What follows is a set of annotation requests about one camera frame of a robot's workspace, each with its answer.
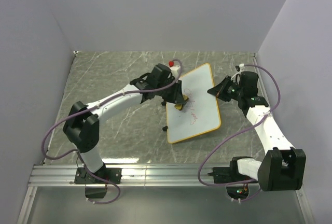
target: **whiteboard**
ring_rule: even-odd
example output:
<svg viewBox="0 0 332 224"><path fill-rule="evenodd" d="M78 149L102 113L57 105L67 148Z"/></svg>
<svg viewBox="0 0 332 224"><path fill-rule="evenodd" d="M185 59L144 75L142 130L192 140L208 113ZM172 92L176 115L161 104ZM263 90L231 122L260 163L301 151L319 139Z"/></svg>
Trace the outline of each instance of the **whiteboard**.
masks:
<svg viewBox="0 0 332 224"><path fill-rule="evenodd" d="M166 104L167 139L170 144L214 131L222 124L217 98L207 93L214 87L210 64L205 63L180 79L182 93L189 97L189 101L181 111L172 103Z"/></svg>

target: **white wall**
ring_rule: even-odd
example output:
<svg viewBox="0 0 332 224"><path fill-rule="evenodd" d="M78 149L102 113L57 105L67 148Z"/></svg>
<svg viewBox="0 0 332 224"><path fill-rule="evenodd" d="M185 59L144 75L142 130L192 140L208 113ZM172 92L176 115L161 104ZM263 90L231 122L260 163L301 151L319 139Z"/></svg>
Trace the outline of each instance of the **white wall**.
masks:
<svg viewBox="0 0 332 224"><path fill-rule="evenodd" d="M72 61L45 0L0 0L0 223L16 223Z"/></svg>
<svg viewBox="0 0 332 224"><path fill-rule="evenodd" d="M258 51L285 0L47 0L75 50Z"/></svg>
<svg viewBox="0 0 332 224"><path fill-rule="evenodd" d="M332 0L287 0L258 53L280 85L278 124L307 154L303 183L317 223L332 222L331 42Z"/></svg>

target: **gray marble surface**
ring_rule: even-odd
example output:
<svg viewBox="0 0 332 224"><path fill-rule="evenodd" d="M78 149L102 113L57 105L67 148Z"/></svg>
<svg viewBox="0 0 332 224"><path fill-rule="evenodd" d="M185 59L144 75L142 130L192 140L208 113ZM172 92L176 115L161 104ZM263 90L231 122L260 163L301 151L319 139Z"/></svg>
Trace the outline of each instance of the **gray marble surface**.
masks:
<svg viewBox="0 0 332 224"><path fill-rule="evenodd" d="M94 102L120 89L130 80L150 72L157 63L167 64L180 59L184 72L210 63L215 85L226 75L233 75L235 65L253 63L250 53L229 52L78 52L74 59L64 92L58 119L66 117L73 103ZM227 136L250 126L236 102L218 100L222 126L213 132L170 145L167 134L166 110L161 98L130 107L109 119L100 128L99 151L106 163L200 163ZM57 128L48 154L58 156L73 145ZM261 160L264 150L255 131L241 134L222 146L209 160L229 162L234 156L252 156ZM76 155L49 161L52 164L75 163Z"/></svg>

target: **yellow border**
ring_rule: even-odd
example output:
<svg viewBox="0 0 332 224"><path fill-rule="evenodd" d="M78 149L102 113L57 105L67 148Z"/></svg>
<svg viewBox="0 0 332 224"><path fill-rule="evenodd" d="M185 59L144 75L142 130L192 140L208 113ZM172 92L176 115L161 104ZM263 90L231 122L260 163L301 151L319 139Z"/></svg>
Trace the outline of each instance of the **yellow border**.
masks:
<svg viewBox="0 0 332 224"><path fill-rule="evenodd" d="M187 74L189 74L189 73L191 73L191 72L193 72L193 71L195 71L195 70L197 70L197 69L199 69L200 67L205 66L205 65L208 65L208 66L209 66L210 74L211 74L211 80L212 80L212 87L214 87L214 81L213 81L213 75L212 75L211 65L210 65L209 63L204 63L203 65L200 65L199 67L193 69L192 71L189 71L189 72L185 73L184 75L181 75L181 77L183 77L183 76L185 76L185 75L187 75ZM205 132L201 132L201 133L195 134L195 135L190 136L190 137L186 137L186 138L180 139L180 140L178 140L178 141L176 141L176 142L173 142L173 143L170 143L170 142L169 142L169 132L168 132L168 130L167 130L167 142L168 142L169 144L172 145L172 144L176 144L176 143L178 143L178 142L181 142L181 141L183 141L183 140L186 140L186 139L189 139L189 138L192 138L192 137L196 137L196 136L202 135L202 134L204 134L204 133L208 133L208 132L212 132L212 131L214 131L214 130L217 130L217 129L222 125L222 118L221 118L221 116L220 116L220 110L219 110L219 105L218 105L217 98L215 97L215 99L216 99L216 106L217 106L217 109L218 109L218 116L219 116L219 126L218 126L218 127L213 128L213 129L210 129L210 130L205 131ZM166 123L167 123L167 125L168 125L167 105L168 105L168 104L166 104Z"/></svg>

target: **purple cable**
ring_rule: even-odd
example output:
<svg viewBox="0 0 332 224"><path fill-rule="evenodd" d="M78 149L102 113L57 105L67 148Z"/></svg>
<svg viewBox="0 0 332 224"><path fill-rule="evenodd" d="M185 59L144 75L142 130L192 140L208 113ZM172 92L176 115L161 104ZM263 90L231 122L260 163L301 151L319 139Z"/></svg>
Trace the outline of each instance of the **purple cable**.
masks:
<svg viewBox="0 0 332 224"><path fill-rule="evenodd" d="M280 94L280 89L279 89L279 86L275 80L275 78L272 76L272 74L267 71L265 68L259 66L259 65L253 65L253 64L246 64L245 67L256 67L256 68L259 68L261 70L263 70L264 72L266 72L272 79L274 85L275 85L275 88L276 88L276 91L278 93L278 101L277 103L270 109L270 113L272 111L274 111L278 106L279 106L279 103L280 103L280 99L281 99L281 94ZM229 140L231 140L232 138L244 133L244 132L247 132L253 128L256 128L257 126L259 126L260 124L262 124L265 119L268 117L268 115L264 115L264 117L255 125L252 125L251 127L248 127L248 128L245 128L231 136L229 136L228 138L226 138L225 140L223 140L220 144L218 144L208 155L207 157L204 159L204 161L202 162L202 164L199 166L199 169L198 169L198 173L197 173L197 177L198 177L198 181L201 183L201 184L204 184L206 186L211 186L211 187L220 187L220 186L227 186L227 185L234 185L234 184L245 184L245 183L251 183L253 181L256 181L254 179L249 179L249 180L243 180L243 181L235 181L235 182L232 182L232 183L227 183L227 184L210 184L210 183L206 183L204 182L202 179L201 179L201 171L204 167L204 165L206 164L206 162L208 161L208 159L213 155L213 153L215 153L224 143L228 142ZM248 201L250 199L252 199L253 197L255 197L256 195L258 195L258 193L261 191L261 188L258 189L258 191L253 194L252 196L244 199L244 200L241 200L241 202L245 202L245 201Z"/></svg>
<svg viewBox="0 0 332 224"><path fill-rule="evenodd" d="M110 102L110 101L116 99L117 97L120 97L120 96L123 96L123 95L126 95L126 94L130 94L130 93L155 93L155 92L159 92L159 91L165 90L165 89L167 89L167 88L173 86L173 85L179 80L179 78L180 78L180 76L181 76L181 74L182 74L182 71L183 71L183 65L182 65L182 62L181 62L179 59L173 59L173 62L178 62L178 63L179 63L179 65L180 65L180 70L179 70L179 72L178 72L178 77L176 77L175 80L172 81L172 82L171 82L170 84L168 84L167 86L164 86L164 87L162 87L162 88L157 88L157 89L151 89L151 90L134 90L134 91L126 91L126 92L124 92L124 93L118 93L118 94L113 95L113 96L107 98L106 100L104 100L102 103L100 103L99 106L103 106L103 105L105 105L106 103L108 103L108 102ZM81 157L81 155L80 155L80 153L78 152L77 149L69 150L69 151L65 152L64 154L62 154L62 155L60 155L60 156L57 156L57 157L50 157L49 155L46 154L46 151L45 151L45 142L46 142L47 137L50 135L50 133L51 133L56 127L58 127L60 124L62 124L63 122L66 122L67 120L70 120L70 119L72 119L72 118L74 118L74 117L77 117L77 116L80 116L80 115L82 115L82 114L85 114L85 113L87 113L87 112L89 112L89 111L96 110L97 108L98 108L98 106L94 106L94 107L91 107L91 108L89 108L89 109L86 109L86 110L80 111L80 112L78 112L78 113L75 113L75 114L69 115L68 117L66 117L66 118L60 120L59 122L57 122L56 124L54 124L54 125L53 125L53 126L52 126L52 127L46 132L46 134L45 134L45 136L44 136L44 138L43 138L43 140L42 140L42 142L41 142L41 150L42 150L41 152L42 152L43 156L44 156L45 158L49 159L49 160L57 160L57 159L61 159L61 158L65 157L65 156L67 156L68 154L70 154L70 153L72 153L72 152L77 152L77 155L78 155L79 159L81 160L82 163L84 163L84 161L83 161L83 159L82 159L82 157ZM108 204L108 203L111 203L111 202L116 201L116 200L119 198L119 196L120 196L120 194L121 194L121 190L120 190L120 187L119 187L119 186L117 186L115 183L113 183L113 182L111 182L111 181L108 181L108 180L102 179L101 177L95 176L95 175L94 175L94 174L93 174L93 173L92 173L92 172L91 172L91 171L90 171L85 165L84 165L84 168L85 168L85 170L90 174L90 176L92 176L93 178L98 179L98 180L100 180L100 181L103 181L103 182L106 183L106 184L111 184L111 185L113 185L114 187L116 187L116 188L118 189L118 194L117 194L117 196L116 196L114 199L110 200L110 201L107 201L107 202L96 202L96 201L93 201L93 200L91 200L91 199L88 199L88 201L90 201L90 202L92 202L92 203L94 203L94 204Z"/></svg>

